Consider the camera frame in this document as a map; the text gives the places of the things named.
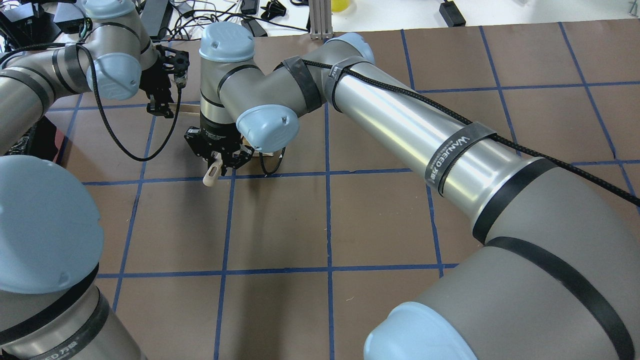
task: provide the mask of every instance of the white plastic object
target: white plastic object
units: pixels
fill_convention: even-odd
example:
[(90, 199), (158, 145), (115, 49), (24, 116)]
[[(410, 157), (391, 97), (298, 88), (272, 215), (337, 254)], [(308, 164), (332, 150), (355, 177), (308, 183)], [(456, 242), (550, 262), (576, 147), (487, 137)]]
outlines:
[(131, 0), (82, 0), (84, 10), (92, 19), (113, 19), (135, 10)]
[(477, 360), (440, 314), (419, 302), (398, 305), (364, 345), (365, 360)]
[(327, 40), (327, 42), (330, 41), (343, 41), (353, 46), (368, 62), (374, 65), (376, 64), (376, 59), (373, 56), (373, 50), (371, 50), (371, 46), (369, 46), (369, 44), (364, 40), (363, 37), (360, 36), (360, 34), (346, 33), (337, 38), (331, 38)]
[[(110, 53), (93, 61), (97, 74), (100, 97), (112, 100), (126, 100), (138, 93), (142, 67), (133, 56), (125, 53)], [(86, 72), (86, 80), (93, 91), (91, 67)]]
[(267, 104), (240, 114), (236, 127), (256, 151), (275, 152), (298, 135), (300, 123), (290, 108)]
[(253, 58), (255, 44), (249, 30), (233, 22), (214, 22), (202, 32), (200, 56), (220, 63)]
[(222, 173), (222, 158), (216, 158), (202, 178), (205, 186), (213, 187)]
[(70, 172), (32, 156), (0, 157), (0, 290), (67, 289), (102, 255), (100, 214)]

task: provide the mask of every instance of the wire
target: wire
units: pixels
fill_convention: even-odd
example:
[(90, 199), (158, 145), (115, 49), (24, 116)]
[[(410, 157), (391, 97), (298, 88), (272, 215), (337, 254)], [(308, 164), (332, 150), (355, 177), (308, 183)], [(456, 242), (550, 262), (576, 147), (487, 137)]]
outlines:
[(276, 171), (278, 171), (278, 169), (280, 168), (280, 164), (282, 164), (282, 159), (284, 158), (284, 152), (287, 150), (287, 147), (283, 147), (282, 151), (280, 152), (280, 155), (278, 156), (278, 163), (276, 164), (276, 167), (272, 170), (272, 171), (268, 171), (266, 166), (264, 166), (264, 155), (263, 153), (259, 152), (258, 155), (260, 156), (260, 168), (262, 168), (262, 172), (269, 176), (269, 175), (273, 175), (276, 173)]
[(169, 142), (169, 139), (171, 138), (171, 135), (173, 134), (173, 130), (175, 129), (175, 125), (178, 123), (178, 114), (180, 113), (180, 103), (182, 102), (182, 89), (178, 87), (178, 101), (175, 103), (175, 116), (173, 117), (173, 124), (171, 124), (171, 129), (169, 130), (169, 133), (166, 135), (166, 138), (164, 139), (164, 141), (162, 142), (162, 145), (160, 145), (158, 150), (156, 150), (152, 155), (147, 156), (146, 158), (139, 158), (139, 157), (135, 156), (134, 154), (132, 154), (131, 152), (129, 152), (124, 147), (124, 145), (122, 145), (120, 140), (118, 140), (116, 135), (113, 133), (111, 125), (109, 124), (109, 121), (107, 120), (107, 115), (104, 113), (104, 108), (102, 107), (102, 101), (100, 99), (100, 92), (98, 90), (98, 77), (96, 75), (95, 64), (93, 62), (93, 56), (91, 56), (91, 51), (89, 51), (89, 49), (87, 49), (85, 46), (83, 46), (80, 43), (77, 43), (76, 47), (78, 49), (82, 50), (82, 52), (84, 52), (86, 57), (89, 59), (89, 66), (91, 67), (91, 80), (92, 80), (92, 85), (93, 85), (93, 94), (95, 96), (95, 102), (98, 104), (98, 110), (100, 111), (100, 117), (102, 117), (102, 122), (104, 123), (104, 126), (107, 128), (107, 132), (109, 133), (109, 135), (111, 135), (111, 138), (116, 143), (116, 145), (128, 157), (130, 157), (130, 158), (132, 158), (133, 160), (136, 160), (136, 161), (140, 161), (140, 162), (149, 161), (149, 160), (152, 160), (153, 158), (155, 158), (156, 156), (158, 156), (158, 154), (160, 154), (160, 152), (164, 149), (166, 144)]
[(80, 6), (76, 5), (75, 3), (71, 3), (71, 5), (73, 5), (74, 8), (76, 8), (83, 16), (84, 27), (80, 32), (79, 36), (80, 36), (80, 41), (84, 42), (86, 40), (86, 37), (88, 36), (89, 28), (91, 27), (91, 19), (89, 18), (89, 16), (86, 15), (84, 10)]
[(233, 14), (229, 17), (242, 17), (243, 19), (251, 19), (251, 20), (258, 20), (258, 21), (262, 21), (262, 22), (266, 22), (267, 24), (271, 24), (271, 25), (275, 25), (275, 26), (280, 26), (281, 28), (287, 28), (287, 29), (293, 29), (293, 30), (298, 30), (298, 31), (304, 31), (306, 33), (308, 33), (309, 31), (307, 29), (303, 29), (303, 28), (298, 28), (296, 26), (290, 26), (290, 25), (285, 25), (285, 24), (278, 24), (277, 22), (273, 22), (270, 20), (265, 20), (261, 17), (255, 17), (255, 16), (250, 16), (250, 15), (244, 15), (244, 14)]
[(50, 43), (46, 43), (46, 44), (33, 44), (33, 45), (27, 45), (27, 46), (19, 47), (16, 50), (12, 50), (12, 51), (4, 54), (0, 58), (0, 64), (2, 64), (0, 66), (0, 69), (4, 69), (4, 66), (6, 65), (5, 62), (10, 57), (12, 57), (13, 55), (15, 55), (17, 53), (22, 53), (23, 51), (46, 50), (46, 49), (50, 49), (52, 47), (65, 47), (65, 46), (66, 46), (66, 43), (63, 43), (63, 42), (50, 42)]
[[(328, 65), (328, 64), (324, 64), (324, 63), (318, 63), (315, 61), (309, 61), (309, 60), (303, 60), (305, 64), (310, 65), (310, 66), (315, 66), (315, 67), (321, 67), (323, 69), (331, 69), (332, 66)], [(453, 119), (461, 122), (464, 125), (469, 125), (472, 123), (471, 120), (467, 119), (466, 117), (460, 115), (459, 113), (456, 113), (455, 111), (447, 108), (446, 106), (424, 96), (421, 94), (418, 94), (417, 92), (412, 92), (409, 91), (407, 89), (404, 88), (399, 88), (398, 86), (394, 86), (394, 85), (390, 85), (387, 83), (383, 83), (381, 81), (375, 80), (375, 79), (371, 79), (368, 78), (367, 76), (364, 76), (358, 72), (355, 72), (351, 69), (345, 69), (344, 73), (350, 76), (353, 76), (354, 78), (363, 81), (364, 83), (370, 84), (372, 86), (375, 86), (377, 88), (383, 89), (383, 90), (387, 90), (387, 91), (391, 91), (391, 92), (395, 92), (398, 94), (403, 94), (406, 95), (408, 97), (412, 97), (416, 100), (422, 101), (427, 105), (430, 105), (440, 111), (442, 111), (443, 113), (447, 114), (448, 116), (452, 117)], [(636, 206), (640, 206), (640, 199), (638, 199), (636, 196), (633, 196), (631, 193), (626, 192), (625, 190), (622, 190), (621, 188), (618, 188), (617, 186), (603, 180), (600, 179), (599, 177), (590, 174), (589, 172), (584, 171), (583, 169), (579, 168), (579, 167), (574, 167), (573, 165), (566, 163), (562, 160), (558, 160), (556, 158), (553, 158), (549, 155), (543, 154), (541, 152), (532, 150), (528, 147), (525, 147), (523, 145), (517, 144), (507, 138), (504, 138), (498, 134), (493, 134), (489, 136), (490, 139), (492, 139), (493, 141), (499, 142), (502, 145), (506, 145), (512, 149), (515, 149), (517, 151), (520, 151), (524, 154), (527, 155), (531, 155), (534, 157), (540, 157), (540, 158), (545, 158), (551, 162), (553, 162), (554, 164), (556, 164), (558, 167), (563, 168), (569, 172), (572, 172), (580, 177), (583, 177), (584, 179), (591, 181), (592, 183), (600, 186), (601, 188), (617, 195), (618, 197), (621, 197), (622, 199), (625, 199), (626, 201), (632, 203), (633, 205)]]

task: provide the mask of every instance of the braided black cable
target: braided black cable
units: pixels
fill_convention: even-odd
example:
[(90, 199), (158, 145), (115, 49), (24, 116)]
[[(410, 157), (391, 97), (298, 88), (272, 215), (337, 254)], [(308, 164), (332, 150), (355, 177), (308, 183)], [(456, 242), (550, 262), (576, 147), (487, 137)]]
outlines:
[(278, 171), (278, 169), (280, 168), (280, 164), (282, 164), (282, 159), (284, 158), (284, 152), (287, 150), (287, 147), (283, 147), (282, 151), (280, 152), (280, 155), (278, 156), (278, 163), (276, 164), (276, 167), (272, 170), (272, 171), (268, 171), (267, 167), (264, 165), (264, 155), (263, 153), (259, 153), (259, 157), (260, 157), (260, 168), (262, 168), (262, 172), (269, 176), (269, 175), (273, 175), (276, 173), (276, 171)]
[(147, 156), (146, 158), (139, 158), (139, 157), (135, 156), (134, 154), (132, 154), (131, 152), (129, 152), (124, 147), (124, 145), (122, 145), (122, 143), (120, 142), (118, 137), (113, 133), (111, 125), (109, 124), (109, 121), (107, 120), (107, 115), (104, 113), (104, 108), (102, 107), (102, 101), (100, 99), (100, 92), (98, 90), (98, 77), (97, 77), (96, 71), (95, 71), (95, 64), (93, 63), (93, 56), (91, 56), (91, 52), (89, 51), (89, 49), (87, 49), (82, 44), (76, 44), (76, 46), (78, 47), (78, 49), (82, 50), (82, 52), (84, 52), (86, 57), (89, 59), (89, 66), (91, 67), (91, 72), (92, 72), (91, 73), (91, 78), (92, 78), (93, 94), (95, 96), (95, 102), (98, 104), (98, 110), (100, 111), (100, 117), (102, 117), (102, 122), (104, 123), (104, 126), (107, 129), (107, 132), (109, 133), (109, 135), (111, 136), (113, 141), (116, 143), (118, 148), (120, 148), (120, 150), (122, 150), (122, 152), (124, 152), (128, 157), (132, 158), (133, 160), (140, 161), (140, 162), (149, 161), (149, 160), (155, 158), (156, 156), (158, 156), (158, 154), (160, 154), (160, 152), (164, 149), (166, 144), (169, 142), (169, 139), (171, 138), (171, 135), (173, 134), (173, 130), (175, 129), (175, 125), (178, 123), (178, 114), (180, 113), (180, 102), (182, 101), (182, 89), (178, 87), (178, 101), (176, 102), (176, 106), (175, 106), (175, 116), (173, 117), (173, 124), (171, 124), (171, 129), (169, 130), (169, 133), (166, 135), (166, 138), (164, 139), (164, 141), (162, 142), (162, 145), (160, 145), (158, 150), (156, 150), (152, 155)]
[[(321, 67), (324, 69), (330, 69), (332, 68), (331, 65), (328, 64), (324, 64), (324, 63), (318, 63), (315, 61), (309, 61), (309, 60), (304, 60), (305, 64), (310, 65), (310, 66), (315, 66), (315, 67)], [(417, 92), (413, 92), (404, 88), (400, 88), (398, 86), (394, 86), (394, 85), (390, 85), (387, 83), (383, 83), (381, 81), (375, 80), (375, 79), (371, 79), (368, 78), (367, 76), (364, 76), (360, 73), (357, 73), (351, 69), (345, 69), (344, 73), (350, 76), (353, 76), (354, 78), (363, 81), (364, 83), (373, 85), (377, 88), (383, 89), (383, 90), (387, 90), (387, 91), (391, 91), (391, 92), (395, 92), (395, 93), (399, 93), (399, 94), (403, 94), (406, 95), (408, 97), (412, 97), (416, 100), (422, 101), (425, 104), (434, 107), (437, 110), (442, 111), (443, 113), (445, 113), (446, 115), (452, 117), (453, 119), (461, 122), (464, 125), (469, 125), (472, 123), (471, 120), (467, 119), (466, 117), (460, 115), (459, 113), (456, 113), (455, 111), (447, 108), (446, 106), (424, 96), (421, 94), (418, 94)], [(552, 156), (543, 154), (541, 152), (532, 150), (526, 146), (517, 144), (507, 138), (504, 138), (498, 134), (493, 134), (491, 136), (489, 136), (490, 139), (492, 139), (493, 141), (499, 142), (502, 145), (506, 145), (512, 149), (515, 149), (517, 151), (520, 151), (524, 154), (530, 155), (530, 156), (534, 156), (534, 157), (540, 157), (540, 158), (545, 158), (550, 160), (551, 162), (553, 162), (554, 164), (556, 164), (558, 167), (563, 168), (569, 172), (572, 172), (580, 177), (583, 177), (584, 179), (591, 181), (592, 183), (600, 186), (601, 188), (617, 195), (618, 197), (621, 197), (622, 199), (625, 199), (626, 201), (632, 203), (635, 206), (640, 206), (640, 199), (638, 199), (636, 196), (633, 196), (631, 193), (628, 193), (627, 191), (618, 188), (617, 186), (603, 180), (600, 179), (599, 177), (590, 174), (589, 172), (584, 171), (581, 168), (575, 167), (567, 162), (564, 162), (562, 160), (556, 159)]]

